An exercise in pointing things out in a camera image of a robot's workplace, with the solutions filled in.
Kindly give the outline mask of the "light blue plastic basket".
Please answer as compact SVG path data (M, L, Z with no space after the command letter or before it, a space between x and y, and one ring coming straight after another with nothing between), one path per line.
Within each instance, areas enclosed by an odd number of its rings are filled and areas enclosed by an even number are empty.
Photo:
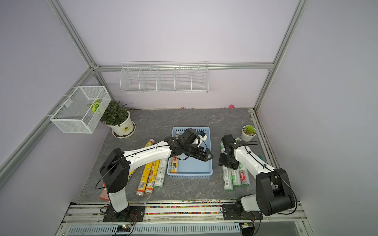
M197 132L203 131L207 135L205 143L201 144L201 147L208 148L211 151L211 135L210 128L203 126L193 126ZM182 161L178 160L178 170L177 173L172 172L172 159L170 158L167 164L166 173L168 176L173 178L209 178L213 174L213 163L212 160L203 162L197 160L193 157L188 157L188 159Z

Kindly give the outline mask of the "white wrap roll red label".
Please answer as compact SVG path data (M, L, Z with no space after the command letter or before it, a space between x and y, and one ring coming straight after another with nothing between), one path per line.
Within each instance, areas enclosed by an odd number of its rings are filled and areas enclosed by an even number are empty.
M249 178L249 173L248 173L248 170L245 167L245 165L242 164L241 162L239 162L238 170L239 170L242 186L245 186L245 187L250 186L251 182L250 182L250 178Z

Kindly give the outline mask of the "yellow plastic wrap roll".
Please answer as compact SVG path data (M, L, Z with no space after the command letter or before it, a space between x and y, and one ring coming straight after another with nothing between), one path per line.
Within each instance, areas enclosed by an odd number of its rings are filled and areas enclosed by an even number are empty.
M178 164L179 164L179 156L174 156L171 160L171 170L170 173L177 174L178 173Z

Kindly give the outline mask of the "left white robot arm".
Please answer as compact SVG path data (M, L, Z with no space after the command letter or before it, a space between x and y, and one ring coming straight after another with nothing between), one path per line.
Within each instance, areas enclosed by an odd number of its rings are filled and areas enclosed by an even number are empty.
M178 137L168 137L149 147L122 151L111 151L100 167L101 181L105 184L110 205L115 213L129 207L125 187L129 172L153 161L176 157L181 154L207 162L214 158L210 149L202 144L208 136L203 131L188 128Z

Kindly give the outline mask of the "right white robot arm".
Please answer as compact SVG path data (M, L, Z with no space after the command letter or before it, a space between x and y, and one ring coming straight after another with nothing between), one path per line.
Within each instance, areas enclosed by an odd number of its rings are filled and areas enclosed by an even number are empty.
M219 165L237 171L242 164L256 180L256 193L240 197L235 203L239 216L247 217L250 212L258 211L264 216L286 215L286 210L292 209L290 214L297 210L297 197L284 169L268 165L246 143L237 142L232 135L223 136L221 142Z

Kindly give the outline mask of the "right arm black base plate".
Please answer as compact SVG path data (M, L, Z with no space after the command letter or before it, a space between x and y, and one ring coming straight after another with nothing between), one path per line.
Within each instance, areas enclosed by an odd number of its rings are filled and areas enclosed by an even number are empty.
M263 216L259 211L245 211L239 203L236 204L222 204L220 212L224 220L262 220Z

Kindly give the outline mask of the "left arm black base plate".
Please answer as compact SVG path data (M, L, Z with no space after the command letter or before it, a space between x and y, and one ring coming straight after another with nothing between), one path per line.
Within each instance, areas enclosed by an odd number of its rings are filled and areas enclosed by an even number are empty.
M104 206L100 212L104 214L103 222L142 222L145 216L144 206L128 206L116 212L110 205Z

